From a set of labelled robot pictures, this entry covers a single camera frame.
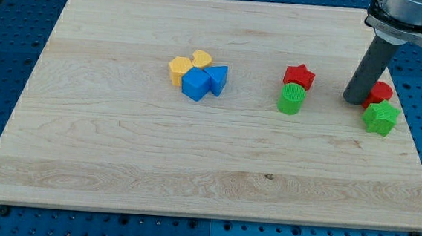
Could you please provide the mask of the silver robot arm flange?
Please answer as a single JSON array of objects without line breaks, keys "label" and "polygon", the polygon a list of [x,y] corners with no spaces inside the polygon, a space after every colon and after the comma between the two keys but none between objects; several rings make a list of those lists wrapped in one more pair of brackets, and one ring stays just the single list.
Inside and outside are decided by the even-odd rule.
[{"label": "silver robot arm flange", "polygon": [[371,0],[365,24],[389,44],[422,47],[422,0]]}]

